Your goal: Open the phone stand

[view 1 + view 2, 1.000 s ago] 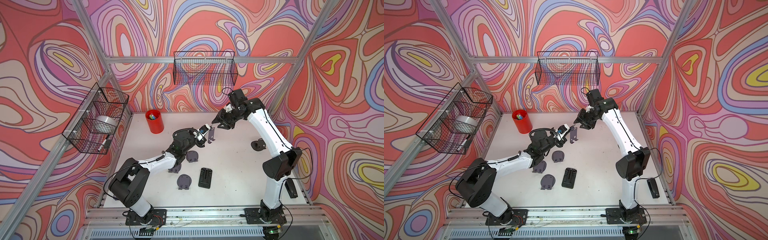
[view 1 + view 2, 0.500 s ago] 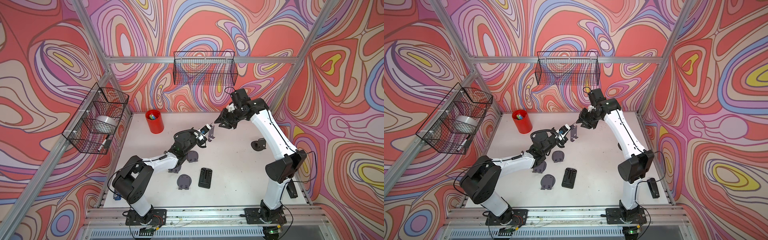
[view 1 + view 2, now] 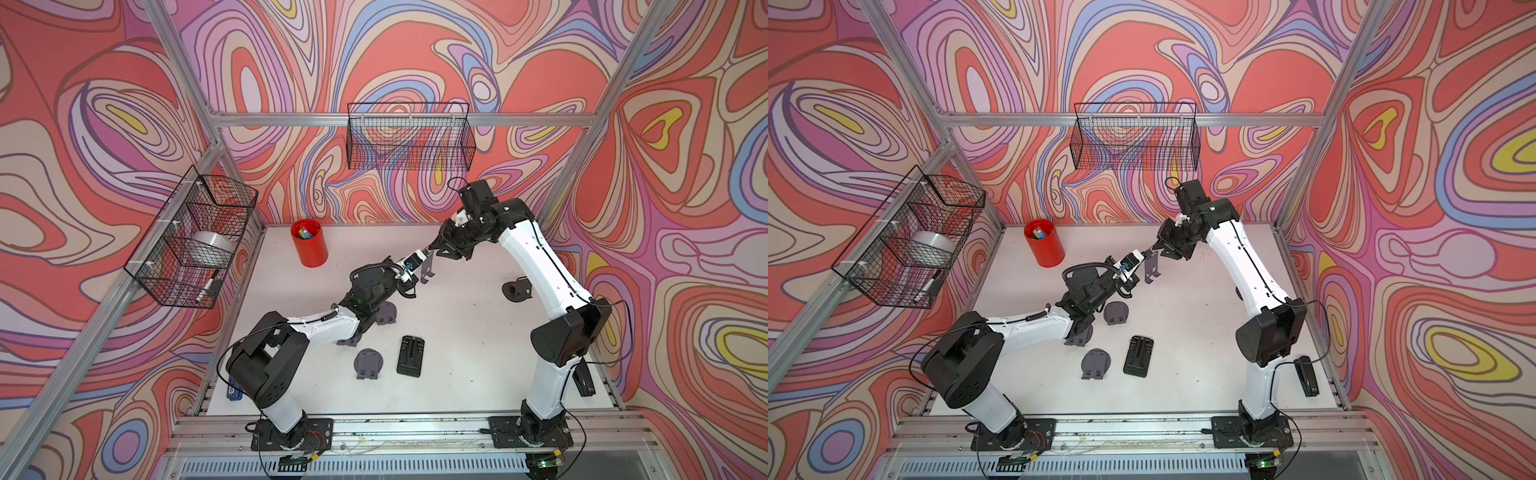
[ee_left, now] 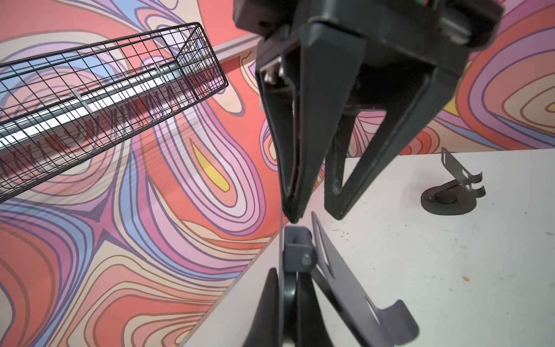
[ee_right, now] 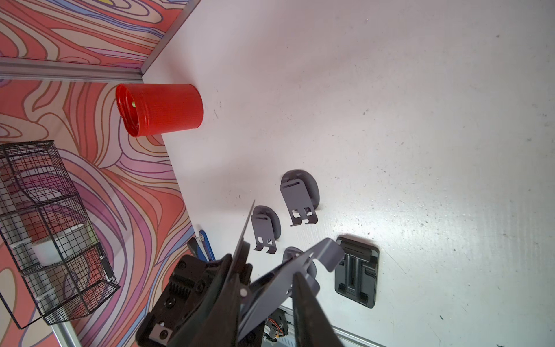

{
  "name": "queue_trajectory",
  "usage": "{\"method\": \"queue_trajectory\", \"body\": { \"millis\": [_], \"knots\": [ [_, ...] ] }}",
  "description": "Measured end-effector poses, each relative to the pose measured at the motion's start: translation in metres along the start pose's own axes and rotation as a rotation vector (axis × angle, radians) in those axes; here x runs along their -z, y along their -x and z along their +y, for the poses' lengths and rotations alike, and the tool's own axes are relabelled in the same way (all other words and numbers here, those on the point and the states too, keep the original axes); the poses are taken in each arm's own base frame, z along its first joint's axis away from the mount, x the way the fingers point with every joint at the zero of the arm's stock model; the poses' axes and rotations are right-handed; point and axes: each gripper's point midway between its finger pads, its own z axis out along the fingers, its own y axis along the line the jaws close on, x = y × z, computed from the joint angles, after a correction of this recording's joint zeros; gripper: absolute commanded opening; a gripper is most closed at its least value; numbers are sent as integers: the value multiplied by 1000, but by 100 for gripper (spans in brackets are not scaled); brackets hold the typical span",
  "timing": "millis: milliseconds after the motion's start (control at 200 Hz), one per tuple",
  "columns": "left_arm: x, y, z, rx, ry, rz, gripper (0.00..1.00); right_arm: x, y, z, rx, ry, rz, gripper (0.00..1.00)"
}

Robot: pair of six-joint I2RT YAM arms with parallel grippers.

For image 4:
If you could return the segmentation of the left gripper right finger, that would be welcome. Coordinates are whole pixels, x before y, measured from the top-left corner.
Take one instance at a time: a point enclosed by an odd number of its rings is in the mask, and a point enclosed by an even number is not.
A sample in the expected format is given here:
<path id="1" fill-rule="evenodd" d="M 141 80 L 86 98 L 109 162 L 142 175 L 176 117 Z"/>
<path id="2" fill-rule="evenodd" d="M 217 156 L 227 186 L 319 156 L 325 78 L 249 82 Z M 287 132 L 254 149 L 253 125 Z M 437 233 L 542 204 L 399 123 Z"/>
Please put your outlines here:
<path id="1" fill-rule="evenodd" d="M 325 328 L 312 276 L 308 273 L 300 273 L 296 283 L 295 346 L 333 346 Z"/>

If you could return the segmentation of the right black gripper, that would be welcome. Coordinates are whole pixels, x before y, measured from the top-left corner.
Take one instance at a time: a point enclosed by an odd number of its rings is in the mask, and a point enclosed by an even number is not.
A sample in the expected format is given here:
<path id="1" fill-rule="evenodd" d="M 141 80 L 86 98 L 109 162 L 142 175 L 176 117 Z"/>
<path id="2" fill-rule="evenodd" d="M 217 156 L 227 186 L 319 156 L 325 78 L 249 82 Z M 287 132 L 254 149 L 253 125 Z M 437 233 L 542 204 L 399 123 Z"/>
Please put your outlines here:
<path id="1" fill-rule="evenodd" d="M 262 36 L 256 77 L 286 218 L 303 217 L 324 160 L 325 209 L 345 218 L 452 99 L 456 74 L 491 45 L 502 16 L 496 1 L 235 1 L 237 28 Z M 435 68 L 366 75 L 351 94 L 363 62 Z M 385 118 L 345 179 L 356 117 L 374 109 Z"/>

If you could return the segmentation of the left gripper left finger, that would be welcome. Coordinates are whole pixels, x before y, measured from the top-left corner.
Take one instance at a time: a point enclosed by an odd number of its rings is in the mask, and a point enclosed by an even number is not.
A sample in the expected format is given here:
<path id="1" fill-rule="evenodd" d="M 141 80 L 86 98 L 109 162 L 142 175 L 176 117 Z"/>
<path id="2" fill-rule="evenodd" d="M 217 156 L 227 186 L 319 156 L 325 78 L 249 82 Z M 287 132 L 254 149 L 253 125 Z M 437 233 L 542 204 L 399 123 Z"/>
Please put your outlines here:
<path id="1" fill-rule="evenodd" d="M 272 347 L 280 342 L 280 289 L 277 270 L 271 268 L 266 277 L 254 320 L 243 347 Z"/>

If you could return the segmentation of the dark grey phone stand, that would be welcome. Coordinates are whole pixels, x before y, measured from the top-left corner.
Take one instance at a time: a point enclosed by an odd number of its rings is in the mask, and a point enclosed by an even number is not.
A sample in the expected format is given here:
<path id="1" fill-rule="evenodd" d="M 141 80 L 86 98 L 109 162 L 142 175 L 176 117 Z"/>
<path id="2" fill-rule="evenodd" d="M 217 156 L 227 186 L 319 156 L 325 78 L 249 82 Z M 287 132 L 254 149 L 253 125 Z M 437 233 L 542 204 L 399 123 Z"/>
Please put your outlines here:
<path id="1" fill-rule="evenodd" d="M 441 161 L 454 179 L 441 186 L 425 190 L 421 195 L 421 206 L 434 215 L 465 215 L 477 206 L 477 199 L 486 195 L 485 187 L 473 188 L 482 182 L 483 174 L 470 173 L 451 152 L 442 148 Z"/>

